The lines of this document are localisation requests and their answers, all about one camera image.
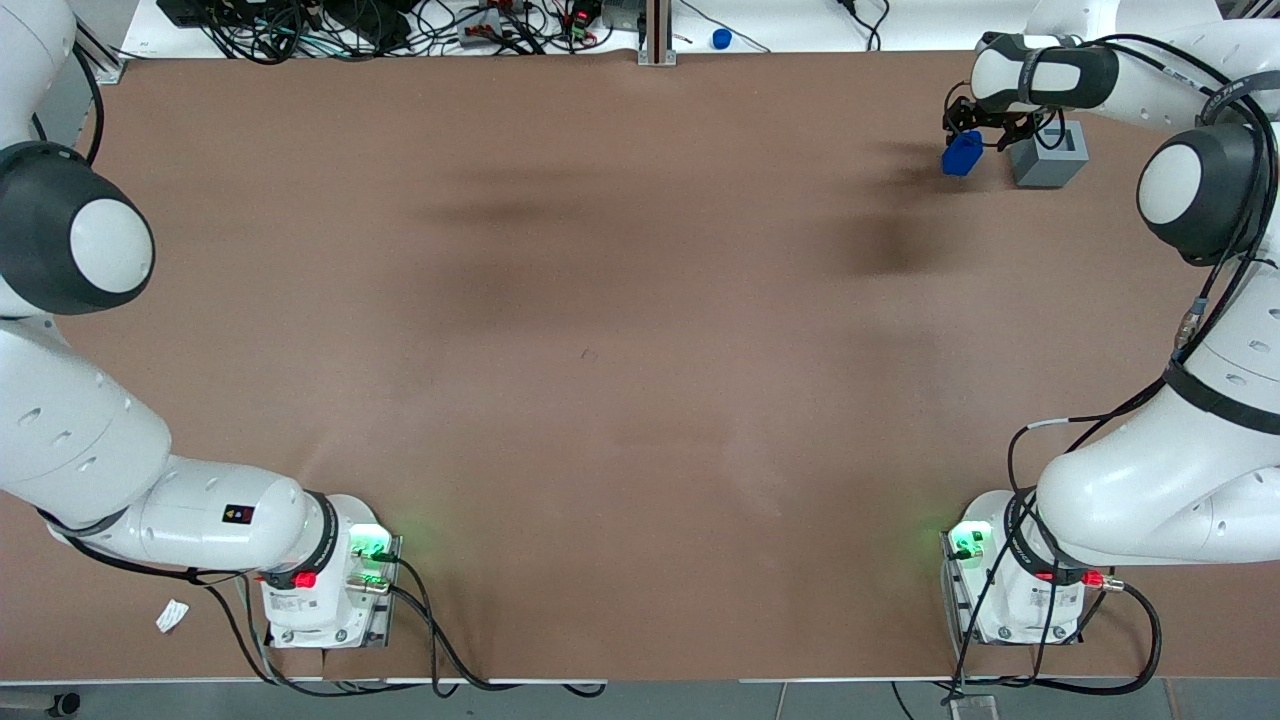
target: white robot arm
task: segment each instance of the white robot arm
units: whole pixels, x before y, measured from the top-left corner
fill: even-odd
[[[365,503],[173,455],[164,420],[54,325],[133,300],[155,264],[124,193],[29,136],[74,37],[61,0],[0,0],[0,489],[90,555],[260,570],[276,646],[376,644],[393,538]]]
[[[1262,214],[1266,227],[1251,228],[1258,243],[1231,245],[1247,206],[1275,204],[1275,179],[1265,197],[1256,179],[1272,172],[1280,133],[1280,91],[1270,90],[1280,77],[1268,74],[1280,63],[1280,23],[1216,22],[1160,38],[1262,90],[1252,97],[1266,122],[1235,115],[1206,127],[1208,95],[1224,83],[1176,54],[1126,40],[984,40],[972,79],[983,111],[1079,109],[1183,131],[1147,164],[1139,213],[1188,261],[1221,259],[1222,277],[1247,263],[1212,327],[1197,332],[1207,297],[1193,304],[1162,382],[1128,421],[1055,459],[1033,496],[980,496],[948,534],[960,602],[972,607],[989,592],[978,639],[1039,643],[1048,623],[1050,642],[1062,642],[1075,637],[1088,568],[1280,559],[1280,222]],[[1021,514],[1029,497],[1038,516]],[[988,575],[1006,539],[1010,559]]]

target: black strap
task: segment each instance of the black strap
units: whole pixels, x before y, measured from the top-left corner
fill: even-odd
[[[1239,400],[1217,392],[1193,375],[1178,360],[1170,360],[1161,377],[1169,387],[1174,388],[1174,392],[1179,397],[1199,410],[1217,415],[1228,423],[1240,425],[1242,428],[1267,433],[1268,436],[1280,436],[1280,415],[1245,405]]]
[[[1208,96],[1204,106],[1201,108],[1199,122],[1211,126],[1217,122],[1217,115],[1245,95],[1252,95],[1260,90],[1280,90],[1280,70],[1265,70],[1244,76],[1238,81],[1222,86],[1217,92]]]
[[[1057,539],[1048,528],[1044,527],[1043,520],[1039,515],[1032,510],[1027,512],[1027,518],[1023,523],[1016,523],[1018,516],[1021,516],[1023,509],[1027,507],[1028,502],[1033,502],[1030,493],[1036,488],[1021,488],[1014,493],[1014,498],[1009,501],[1005,506],[1005,534],[1009,538],[1010,555],[1027,570],[1028,574],[1036,575],[1039,579],[1052,578],[1047,582],[1052,582],[1056,585],[1073,585],[1080,582],[1084,577],[1083,562],[1076,561],[1074,557],[1062,552],[1062,548],[1057,546]],[[1041,539],[1048,546],[1050,552],[1053,557],[1059,559],[1057,566],[1052,562],[1042,560],[1034,551],[1032,551],[1030,542],[1027,541],[1027,536],[1023,534],[1023,525],[1025,520],[1032,520],[1039,528]]]
[[[115,521],[123,518],[124,514],[128,511],[129,506],[125,505],[124,507],[116,510],[115,512],[111,512],[110,515],[102,518],[101,520],[93,523],[92,525],[88,525],[86,528],[70,528],[64,525],[63,521],[55,518],[52,512],[46,512],[40,507],[36,509],[36,514],[40,515],[40,518],[44,521],[49,523],[49,527],[52,528],[55,533],[68,538],[87,538],[90,536],[96,536],[106,530],[111,525],[114,525]]]
[[[333,557],[334,547],[338,544],[338,510],[334,509],[333,503],[324,495],[310,489],[306,493],[316,498],[316,502],[320,503],[320,515],[324,518],[324,530],[321,530],[324,537],[320,538],[320,544],[316,546],[315,551],[298,564],[297,568],[291,568],[284,573],[261,573],[262,580],[278,591],[296,588],[293,578],[298,573],[319,573],[324,570],[324,566]]]
[[[1018,73],[1018,101],[1023,105],[1034,105],[1032,102],[1032,81],[1036,78],[1036,65],[1039,64],[1039,58],[1046,50],[1048,47],[1037,47],[1023,59],[1023,69]]]

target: gray box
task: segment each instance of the gray box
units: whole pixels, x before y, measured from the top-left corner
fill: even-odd
[[[1057,122],[1050,120],[1039,135],[1044,145],[1053,146],[1059,141]],[[1068,120],[1066,137],[1053,150],[1046,150],[1034,137],[1015,142],[1009,146],[1009,161],[1018,187],[1062,187],[1089,161],[1084,128],[1078,120]]]

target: brown table surface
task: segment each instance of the brown table surface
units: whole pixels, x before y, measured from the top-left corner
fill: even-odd
[[[366,500],[483,674],[946,675],[937,533],[1005,484],[1014,429],[1155,377],[1201,278],[1133,206],[1160,135],[1085,119],[1061,191],[993,154],[940,177],[970,63],[137,63],[100,170],[155,278],[61,325],[177,452]],[[1029,437],[1024,482],[1069,437]],[[204,593],[95,568],[13,498],[0,521],[0,678],[247,674]],[[1275,565],[1124,575],[1162,674],[1280,674]],[[161,637],[169,597],[193,609]],[[1130,605],[1046,670],[1134,673]],[[323,671],[425,676],[424,637],[403,615]]]

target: blue object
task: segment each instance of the blue object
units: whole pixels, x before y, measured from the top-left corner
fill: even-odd
[[[982,133],[963,132],[942,151],[942,174],[965,177],[982,158]]]

